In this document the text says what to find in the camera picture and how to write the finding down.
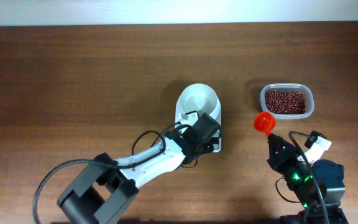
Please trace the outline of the orange measuring scoop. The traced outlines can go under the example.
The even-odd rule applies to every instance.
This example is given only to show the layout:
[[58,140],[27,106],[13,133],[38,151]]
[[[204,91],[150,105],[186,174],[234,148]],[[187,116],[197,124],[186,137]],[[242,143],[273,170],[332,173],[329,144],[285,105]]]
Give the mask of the orange measuring scoop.
[[275,125],[276,120],[274,116],[267,111],[259,113],[254,119],[254,129],[260,133],[264,133],[266,136],[272,133]]

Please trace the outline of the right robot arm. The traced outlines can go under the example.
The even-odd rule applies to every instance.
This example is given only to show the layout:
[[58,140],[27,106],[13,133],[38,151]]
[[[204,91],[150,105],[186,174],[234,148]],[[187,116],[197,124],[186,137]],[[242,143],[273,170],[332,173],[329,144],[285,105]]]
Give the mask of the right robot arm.
[[340,208],[346,192],[344,166],[321,156],[331,141],[317,131],[289,132],[291,143],[273,133],[267,136],[269,166],[278,172],[294,192],[303,210],[284,215],[280,223],[348,223]]

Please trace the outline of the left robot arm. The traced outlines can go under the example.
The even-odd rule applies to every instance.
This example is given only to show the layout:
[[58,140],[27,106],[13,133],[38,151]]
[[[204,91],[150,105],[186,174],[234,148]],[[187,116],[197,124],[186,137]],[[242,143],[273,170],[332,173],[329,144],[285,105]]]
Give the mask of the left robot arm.
[[221,134],[221,125],[204,113],[133,156],[100,154],[63,191],[57,205],[72,223],[117,223],[143,185],[213,152]]

